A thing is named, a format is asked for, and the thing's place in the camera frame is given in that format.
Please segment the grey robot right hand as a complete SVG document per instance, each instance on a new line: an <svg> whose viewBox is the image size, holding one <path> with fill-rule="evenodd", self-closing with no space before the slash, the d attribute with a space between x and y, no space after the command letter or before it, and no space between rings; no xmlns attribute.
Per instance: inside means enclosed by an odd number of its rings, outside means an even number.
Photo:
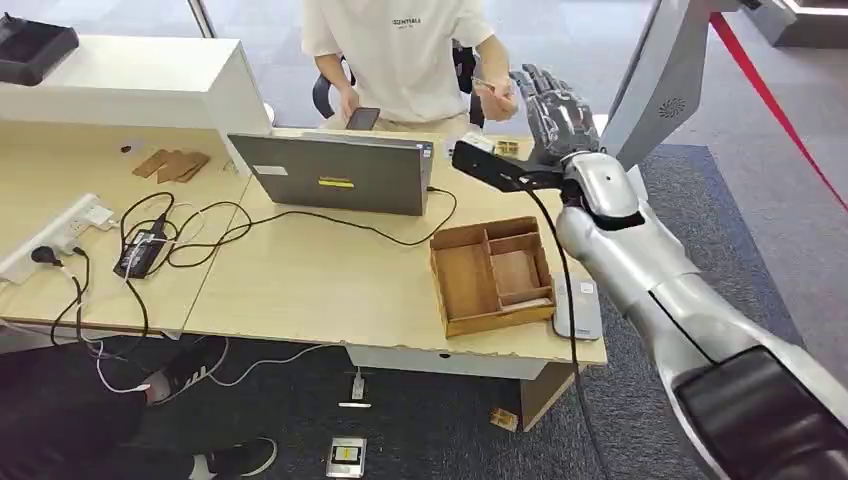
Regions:
<svg viewBox="0 0 848 480"><path fill-rule="evenodd" d="M600 149L591 108L569 84L534 64L509 75L525 102L534 139L531 162L553 166L574 152Z"/></svg>

